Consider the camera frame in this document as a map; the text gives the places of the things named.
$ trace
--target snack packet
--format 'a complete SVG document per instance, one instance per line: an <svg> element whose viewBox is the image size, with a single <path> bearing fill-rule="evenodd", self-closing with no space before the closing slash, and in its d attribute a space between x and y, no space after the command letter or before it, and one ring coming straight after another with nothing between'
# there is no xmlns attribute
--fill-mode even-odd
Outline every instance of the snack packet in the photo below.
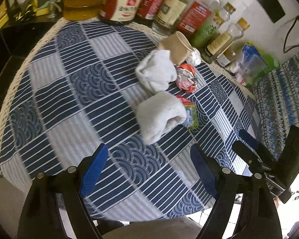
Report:
<svg viewBox="0 0 299 239"><path fill-rule="evenodd" d="M180 95L176 95L176 97L180 99L187 113L186 120L182 123L182 125L189 130L198 128L199 122L196 112L196 105Z"/></svg>
<svg viewBox="0 0 299 239"><path fill-rule="evenodd" d="M195 77L195 69L190 64L182 64L176 67L177 79L176 85L185 93L191 93L198 84Z"/></svg>

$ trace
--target bolt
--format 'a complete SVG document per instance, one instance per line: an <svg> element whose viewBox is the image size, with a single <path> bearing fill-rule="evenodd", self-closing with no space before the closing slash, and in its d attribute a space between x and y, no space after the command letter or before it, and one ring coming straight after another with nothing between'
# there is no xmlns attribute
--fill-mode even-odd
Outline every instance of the bolt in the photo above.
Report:
<svg viewBox="0 0 299 239"><path fill-rule="evenodd" d="M222 172L226 173L226 174L229 174L231 172L231 170L227 167L224 167L224 168L222 168Z"/></svg>
<svg viewBox="0 0 299 239"><path fill-rule="evenodd" d="M75 166L70 166L69 168L68 168L68 173L73 173L73 172L75 172L77 170L77 168L75 167Z"/></svg>
<svg viewBox="0 0 299 239"><path fill-rule="evenodd" d="M37 178L38 179L42 179L44 177L44 172L39 172L38 174L37 174Z"/></svg>
<svg viewBox="0 0 299 239"><path fill-rule="evenodd" d="M256 172L256 173L254 174L254 176L255 176L255 178L258 179L258 180L260 180L260 179L262 178L262 175L261 175L260 173L258 173L258 172Z"/></svg>

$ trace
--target bottle cap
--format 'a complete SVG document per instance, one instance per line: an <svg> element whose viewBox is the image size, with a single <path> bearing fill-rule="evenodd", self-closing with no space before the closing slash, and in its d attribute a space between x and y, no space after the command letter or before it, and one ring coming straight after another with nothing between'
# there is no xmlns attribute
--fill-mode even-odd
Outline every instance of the bottle cap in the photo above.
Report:
<svg viewBox="0 0 299 239"><path fill-rule="evenodd" d="M236 8L228 2L224 5L224 9L231 14L236 11Z"/></svg>
<svg viewBox="0 0 299 239"><path fill-rule="evenodd" d="M243 30L247 30L250 25L248 24L248 22L246 22L246 20L244 18L240 18L237 22L237 24L243 29Z"/></svg>

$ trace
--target black cable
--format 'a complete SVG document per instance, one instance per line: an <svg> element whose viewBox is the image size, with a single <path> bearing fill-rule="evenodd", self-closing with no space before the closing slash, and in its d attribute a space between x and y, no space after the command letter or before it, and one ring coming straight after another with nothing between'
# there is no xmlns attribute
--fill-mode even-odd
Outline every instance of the black cable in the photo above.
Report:
<svg viewBox="0 0 299 239"><path fill-rule="evenodd" d="M299 20L299 15L295 18L295 21L293 22L292 26L290 27L290 29L288 30L288 32L286 34L285 42L283 44L283 53L284 54L288 53L291 49L299 47L299 44L298 44L298 45L291 46L290 48L288 48L286 50L286 43L287 43L288 36L289 36L290 32L292 31L293 27L295 26L295 24L297 23L297 20Z"/></svg>

